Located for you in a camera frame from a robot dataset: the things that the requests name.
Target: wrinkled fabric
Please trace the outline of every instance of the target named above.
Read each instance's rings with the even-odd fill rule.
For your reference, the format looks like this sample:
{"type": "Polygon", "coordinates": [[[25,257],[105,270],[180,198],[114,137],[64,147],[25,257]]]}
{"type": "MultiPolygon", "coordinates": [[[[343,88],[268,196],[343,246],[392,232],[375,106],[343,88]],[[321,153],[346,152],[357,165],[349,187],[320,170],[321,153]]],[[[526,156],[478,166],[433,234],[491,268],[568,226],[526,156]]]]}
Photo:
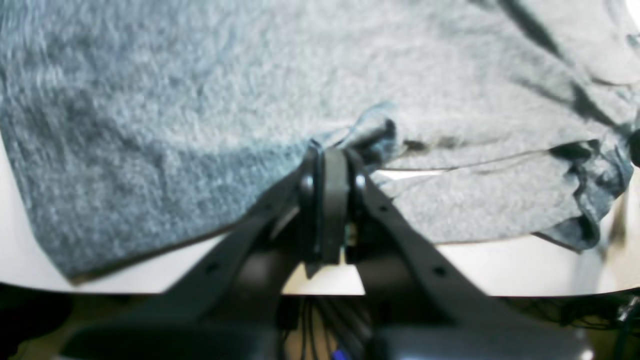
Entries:
{"type": "Polygon", "coordinates": [[[567,229],[626,187],[640,103],[625,14],[596,15],[613,3],[3,0],[0,131],[70,277],[233,223],[312,138],[446,170],[394,200],[433,241],[584,249],[598,235],[567,229]]]}

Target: black cable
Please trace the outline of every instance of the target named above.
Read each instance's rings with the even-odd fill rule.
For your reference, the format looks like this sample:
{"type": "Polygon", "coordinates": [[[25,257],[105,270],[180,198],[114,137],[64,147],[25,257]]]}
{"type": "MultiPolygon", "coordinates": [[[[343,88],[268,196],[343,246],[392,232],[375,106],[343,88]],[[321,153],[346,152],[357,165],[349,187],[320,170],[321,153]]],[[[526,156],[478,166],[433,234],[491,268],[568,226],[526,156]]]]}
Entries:
{"type": "Polygon", "coordinates": [[[287,357],[287,347],[285,346],[287,343],[287,339],[289,338],[289,334],[291,330],[286,330],[282,333],[282,341],[280,342],[280,360],[288,360],[287,357]]]}
{"type": "Polygon", "coordinates": [[[333,356],[333,350],[331,349],[331,340],[329,339],[329,326],[326,324],[326,319],[324,318],[324,316],[322,316],[321,314],[321,318],[322,318],[322,327],[323,327],[323,331],[324,331],[324,342],[326,344],[326,353],[329,356],[329,359],[332,358],[333,356]]]}
{"type": "Polygon", "coordinates": [[[364,357],[364,344],[358,339],[357,335],[349,327],[348,322],[341,317],[337,309],[328,299],[317,299],[316,304],[329,323],[341,350],[348,353],[351,359],[361,359],[364,357]]]}
{"type": "Polygon", "coordinates": [[[634,308],[631,309],[631,311],[629,311],[629,314],[627,315],[625,322],[623,322],[622,326],[620,327],[620,330],[618,332],[618,338],[616,338],[616,346],[614,347],[614,351],[613,351],[614,360],[622,360],[623,356],[625,355],[625,347],[627,346],[627,336],[631,332],[631,323],[633,322],[633,319],[638,313],[639,309],[640,309],[640,305],[634,306],[634,308]]]}
{"type": "Polygon", "coordinates": [[[352,312],[356,315],[356,317],[362,324],[366,324],[368,327],[371,327],[371,317],[369,316],[364,306],[361,306],[357,302],[358,300],[349,297],[341,297],[340,300],[352,310],[352,312]]]}
{"type": "Polygon", "coordinates": [[[629,154],[631,162],[640,167],[640,131],[636,131],[629,137],[629,154]]]}
{"type": "Polygon", "coordinates": [[[302,319],[302,351],[300,352],[300,360],[305,360],[307,357],[307,317],[305,311],[307,310],[307,299],[302,302],[302,309],[300,311],[302,319]]]}
{"type": "Polygon", "coordinates": [[[319,360],[318,351],[316,349],[316,336],[314,335],[314,303],[312,299],[308,300],[308,324],[309,324],[309,340],[311,341],[311,355],[314,360],[319,360]]]}
{"type": "Polygon", "coordinates": [[[344,331],[348,332],[349,337],[355,342],[353,344],[354,346],[350,346],[349,348],[359,349],[356,352],[350,350],[349,354],[356,359],[363,357],[365,344],[371,337],[371,327],[361,321],[359,317],[354,314],[353,310],[344,303],[343,299],[339,297],[331,298],[327,299],[326,303],[333,309],[335,316],[344,326],[344,331]]]}
{"type": "Polygon", "coordinates": [[[551,300],[539,299],[539,300],[532,300],[531,303],[523,310],[523,312],[527,312],[530,309],[535,309],[536,312],[544,320],[546,320],[548,322],[559,323],[562,326],[570,326],[570,327],[576,327],[576,328],[580,328],[580,329],[591,329],[591,330],[601,330],[601,331],[614,330],[614,329],[618,328],[617,326],[615,326],[614,324],[611,323],[610,319],[603,319],[603,320],[606,321],[606,323],[594,323],[594,322],[590,322],[589,320],[587,320],[584,317],[582,317],[582,318],[575,318],[570,323],[561,323],[560,320],[552,318],[549,315],[549,313],[545,311],[543,306],[541,306],[541,304],[551,304],[552,306],[555,307],[555,309],[557,311],[560,311],[560,312],[563,310],[562,306],[560,306],[559,304],[556,304],[555,302],[553,302],[551,300]]]}

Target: white surface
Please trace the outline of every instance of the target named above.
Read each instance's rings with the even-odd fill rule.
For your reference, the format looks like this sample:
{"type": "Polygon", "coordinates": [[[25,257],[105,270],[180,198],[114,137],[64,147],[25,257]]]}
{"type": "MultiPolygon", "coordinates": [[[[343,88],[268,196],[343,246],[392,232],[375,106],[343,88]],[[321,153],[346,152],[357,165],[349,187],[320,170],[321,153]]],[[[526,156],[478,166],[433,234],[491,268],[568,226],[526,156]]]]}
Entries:
{"type": "MultiPolygon", "coordinates": [[[[627,3],[633,18],[640,23],[640,0],[627,0],[627,3]]],[[[637,173],[627,201],[618,202],[620,213],[616,214],[616,221],[623,224],[624,236],[618,236],[606,256],[599,249],[578,255],[533,236],[441,245],[438,249],[490,295],[577,295],[638,287],[640,179],[637,173]]],[[[612,214],[603,221],[605,234],[613,221],[612,214]]],[[[157,293],[171,286],[220,240],[204,241],[74,286],[57,271],[31,233],[0,137],[0,282],[53,291],[157,293]]],[[[364,290],[355,268],[339,265],[325,267],[311,281],[304,278],[299,267],[284,292],[358,295],[364,290]]]]}

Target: gray cloth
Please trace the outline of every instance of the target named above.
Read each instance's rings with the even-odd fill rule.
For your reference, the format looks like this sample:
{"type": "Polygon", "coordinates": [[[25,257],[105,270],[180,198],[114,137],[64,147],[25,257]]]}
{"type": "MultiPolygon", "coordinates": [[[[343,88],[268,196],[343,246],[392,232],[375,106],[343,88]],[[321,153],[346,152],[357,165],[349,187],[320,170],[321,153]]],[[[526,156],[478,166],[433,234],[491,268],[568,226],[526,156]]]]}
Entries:
{"type": "Polygon", "coordinates": [[[429,237],[559,224],[554,241],[584,248],[570,229],[626,186],[639,63],[618,41],[624,13],[589,23],[605,45],[544,15],[605,3],[0,0],[0,131],[33,232],[70,277],[231,224],[309,139],[356,146],[377,129],[371,170],[450,170],[396,199],[425,232],[434,206],[462,221],[440,216],[429,237]],[[609,66],[589,64],[592,46],[609,66]]]}

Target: screw hole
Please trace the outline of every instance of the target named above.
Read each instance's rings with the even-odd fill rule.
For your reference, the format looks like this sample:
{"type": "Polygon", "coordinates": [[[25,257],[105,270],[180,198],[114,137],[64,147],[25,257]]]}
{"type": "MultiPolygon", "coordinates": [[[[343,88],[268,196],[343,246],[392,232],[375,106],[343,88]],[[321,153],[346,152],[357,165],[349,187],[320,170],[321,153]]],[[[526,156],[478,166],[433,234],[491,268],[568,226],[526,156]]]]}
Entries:
{"type": "Polygon", "coordinates": [[[209,265],[207,265],[207,267],[205,268],[205,272],[207,274],[211,274],[213,272],[215,272],[220,266],[218,265],[218,263],[211,263],[209,265]]]}
{"type": "Polygon", "coordinates": [[[447,270],[442,266],[436,266],[433,268],[433,273],[439,277],[445,277],[447,275],[447,270]]]}

